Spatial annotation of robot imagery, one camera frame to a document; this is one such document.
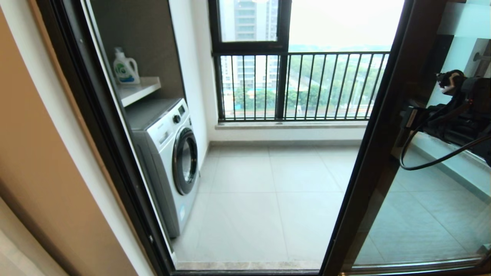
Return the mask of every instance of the washing machine door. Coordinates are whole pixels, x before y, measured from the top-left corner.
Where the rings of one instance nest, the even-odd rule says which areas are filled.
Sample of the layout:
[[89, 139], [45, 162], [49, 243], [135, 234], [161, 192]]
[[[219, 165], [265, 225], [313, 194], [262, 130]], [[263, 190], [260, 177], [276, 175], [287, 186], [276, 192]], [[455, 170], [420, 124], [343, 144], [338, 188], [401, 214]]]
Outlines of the washing machine door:
[[198, 171], [198, 148], [192, 129], [183, 128], [177, 135], [172, 156], [174, 184], [180, 194], [191, 192]]

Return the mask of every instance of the front-loading washing machine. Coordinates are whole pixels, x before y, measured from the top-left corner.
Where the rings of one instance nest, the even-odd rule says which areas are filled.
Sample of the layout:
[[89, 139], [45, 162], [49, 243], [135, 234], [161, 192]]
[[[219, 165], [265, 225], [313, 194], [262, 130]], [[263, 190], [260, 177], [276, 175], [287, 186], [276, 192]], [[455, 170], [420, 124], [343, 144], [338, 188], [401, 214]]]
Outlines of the front-loading washing machine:
[[126, 108], [149, 190], [170, 238], [186, 224], [198, 185], [198, 150], [184, 99], [149, 99]]

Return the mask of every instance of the metal railing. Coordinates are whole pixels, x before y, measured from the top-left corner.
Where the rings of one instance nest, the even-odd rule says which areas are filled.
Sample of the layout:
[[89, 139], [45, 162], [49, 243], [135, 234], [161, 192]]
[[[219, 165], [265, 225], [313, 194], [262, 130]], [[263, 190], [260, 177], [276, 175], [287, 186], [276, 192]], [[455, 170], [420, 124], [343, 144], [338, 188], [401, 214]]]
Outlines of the metal railing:
[[368, 120], [388, 55], [215, 55], [219, 121]]

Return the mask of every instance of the sliding glass door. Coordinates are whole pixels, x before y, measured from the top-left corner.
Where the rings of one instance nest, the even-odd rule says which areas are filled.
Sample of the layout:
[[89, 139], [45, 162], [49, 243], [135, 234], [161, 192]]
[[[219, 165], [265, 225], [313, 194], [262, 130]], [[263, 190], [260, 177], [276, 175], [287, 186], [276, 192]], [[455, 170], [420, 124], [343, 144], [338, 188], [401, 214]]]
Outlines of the sliding glass door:
[[[325, 275], [490, 271], [490, 3], [415, 1], [408, 9]], [[483, 142], [426, 166], [479, 138]]]

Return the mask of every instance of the white shelf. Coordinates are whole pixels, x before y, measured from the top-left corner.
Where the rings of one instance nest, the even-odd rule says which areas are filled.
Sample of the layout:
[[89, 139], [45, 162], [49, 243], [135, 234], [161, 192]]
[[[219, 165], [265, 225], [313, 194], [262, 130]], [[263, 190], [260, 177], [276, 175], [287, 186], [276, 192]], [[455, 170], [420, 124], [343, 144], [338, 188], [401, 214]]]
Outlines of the white shelf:
[[117, 93], [124, 107], [159, 89], [159, 77], [141, 77], [140, 84], [118, 84]]

